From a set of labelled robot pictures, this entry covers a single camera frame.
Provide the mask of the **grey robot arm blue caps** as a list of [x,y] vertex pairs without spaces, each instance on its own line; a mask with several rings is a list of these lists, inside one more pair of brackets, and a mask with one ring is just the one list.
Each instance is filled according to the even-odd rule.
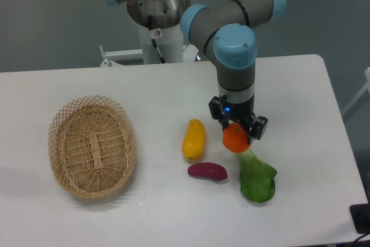
[[209,109],[223,128],[232,123],[251,144],[266,129],[266,117],[254,113],[257,44],[253,28],[279,17],[286,0],[229,0],[217,9],[190,0],[105,0],[125,3],[139,29],[145,64],[181,62],[188,40],[216,68],[218,96]]

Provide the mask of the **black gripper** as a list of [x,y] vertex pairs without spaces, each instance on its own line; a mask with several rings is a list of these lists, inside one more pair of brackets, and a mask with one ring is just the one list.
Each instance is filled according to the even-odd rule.
[[264,116],[257,117],[254,113],[254,95],[248,101],[238,104],[229,102],[227,96],[214,96],[208,105],[212,119],[221,124],[223,131],[229,126],[230,121],[247,128],[249,145],[264,135],[268,119]]

